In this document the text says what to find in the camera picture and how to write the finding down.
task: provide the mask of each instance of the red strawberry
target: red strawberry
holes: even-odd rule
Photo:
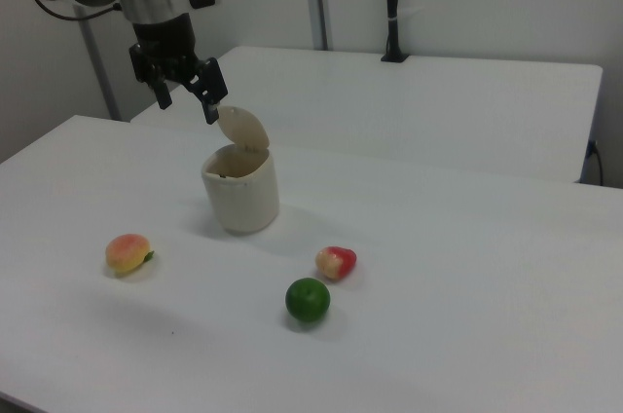
[[[315,257],[315,265],[326,278],[341,280],[350,273],[357,261],[357,254],[350,249],[331,245]]]

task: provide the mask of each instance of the fake fruit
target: fake fruit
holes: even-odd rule
[[[315,257],[315,266],[327,279],[341,280],[350,273],[357,261],[357,254],[350,249],[331,245]]]
[[[106,246],[106,264],[118,274],[135,269],[153,255],[149,241],[141,235],[121,235]]]
[[[301,322],[316,322],[329,309],[329,290],[316,279],[300,279],[293,282],[285,293],[288,313]]]

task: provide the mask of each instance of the white table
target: white table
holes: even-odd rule
[[[601,82],[597,66],[236,48],[230,94],[273,145],[563,182],[580,178]],[[183,88],[132,122],[209,131]]]
[[[55,413],[623,409],[623,194],[277,146],[236,237],[190,132],[73,118],[0,165],[0,392]],[[124,280],[110,239],[155,259]],[[359,263],[303,329],[284,293]]]

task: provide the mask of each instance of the white container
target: white container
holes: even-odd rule
[[[228,231],[252,233],[279,213],[275,161],[262,124],[248,111],[219,109],[219,126],[234,142],[202,166],[202,179],[216,219]]]

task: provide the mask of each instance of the black cable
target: black cable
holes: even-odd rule
[[[604,185],[604,167],[602,166],[602,155],[600,155],[600,151],[597,149],[597,145],[593,145],[593,151],[597,156],[597,164],[600,167],[600,186]]]
[[[61,19],[61,20],[65,20],[65,21],[90,20],[90,19],[95,19],[97,17],[101,17],[101,16],[103,16],[105,14],[108,14],[109,12],[121,11],[121,5],[119,3],[115,3],[111,7],[109,7],[108,9],[104,9],[103,11],[96,12],[95,14],[91,14],[89,16],[84,16],[84,17],[68,17],[68,16],[62,16],[61,14],[57,14],[56,12],[51,11],[50,9],[48,9],[46,6],[43,5],[43,2],[41,2],[41,0],[34,0],[34,1],[41,9],[44,10],[44,12],[46,12],[46,14],[50,14],[52,17],[55,17],[55,18]]]

